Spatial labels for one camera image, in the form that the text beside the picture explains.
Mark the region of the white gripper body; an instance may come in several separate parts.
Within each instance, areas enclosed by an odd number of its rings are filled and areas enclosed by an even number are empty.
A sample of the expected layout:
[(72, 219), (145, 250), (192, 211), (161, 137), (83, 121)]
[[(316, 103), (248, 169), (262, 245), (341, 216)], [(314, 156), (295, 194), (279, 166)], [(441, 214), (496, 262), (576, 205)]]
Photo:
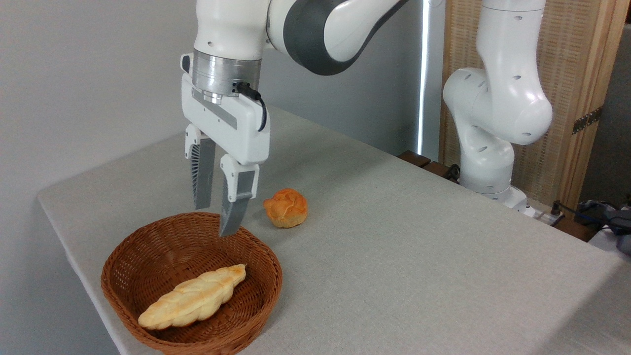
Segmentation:
[(264, 163), (271, 120), (257, 89), (261, 60), (187, 53), (180, 67), (184, 117), (240, 164)]

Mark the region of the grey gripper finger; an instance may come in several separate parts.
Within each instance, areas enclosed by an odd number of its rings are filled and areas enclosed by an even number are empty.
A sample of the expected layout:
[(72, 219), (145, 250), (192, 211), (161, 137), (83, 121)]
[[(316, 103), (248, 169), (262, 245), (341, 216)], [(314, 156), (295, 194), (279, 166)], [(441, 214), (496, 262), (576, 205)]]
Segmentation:
[(242, 165), (229, 154), (223, 155), (219, 164), (224, 173), (219, 236), (227, 237), (238, 232), (249, 201), (257, 196), (260, 167)]
[(195, 209), (210, 206), (216, 143), (194, 124), (185, 130), (185, 158), (191, 162)]

